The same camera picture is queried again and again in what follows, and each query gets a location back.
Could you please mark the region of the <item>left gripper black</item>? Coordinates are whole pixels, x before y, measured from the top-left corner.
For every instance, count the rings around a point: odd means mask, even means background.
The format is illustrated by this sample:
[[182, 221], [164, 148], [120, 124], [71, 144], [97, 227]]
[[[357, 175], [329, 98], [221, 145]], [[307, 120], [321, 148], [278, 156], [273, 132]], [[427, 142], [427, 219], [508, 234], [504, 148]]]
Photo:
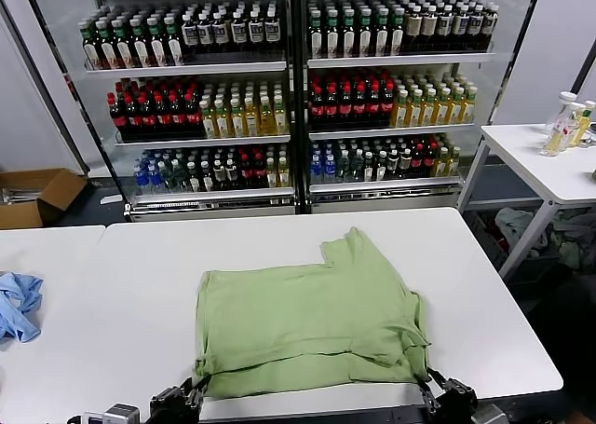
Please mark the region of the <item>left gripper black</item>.
[[148, 424], [197, 424], [211, 375], [201, 377], [196, 385], [188, 377], [180, 387], [171, 387], [150, 401]]

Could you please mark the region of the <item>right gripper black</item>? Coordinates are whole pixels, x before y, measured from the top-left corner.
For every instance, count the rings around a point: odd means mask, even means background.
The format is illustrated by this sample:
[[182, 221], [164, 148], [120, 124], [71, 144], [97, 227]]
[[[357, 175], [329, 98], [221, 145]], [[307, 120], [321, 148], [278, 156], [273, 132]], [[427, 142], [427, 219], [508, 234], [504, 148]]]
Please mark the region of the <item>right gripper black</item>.
[[437, 401], [428, 384], [417, 380], [418, 388], [428, 417], [438, 417], [440, 409], [444, 415], [473, 415], [478, 407], [476, 392], [457, 379], [446, 379], [439, 371], [428, 367], [428, 375], [440, 386], [443, 394]]

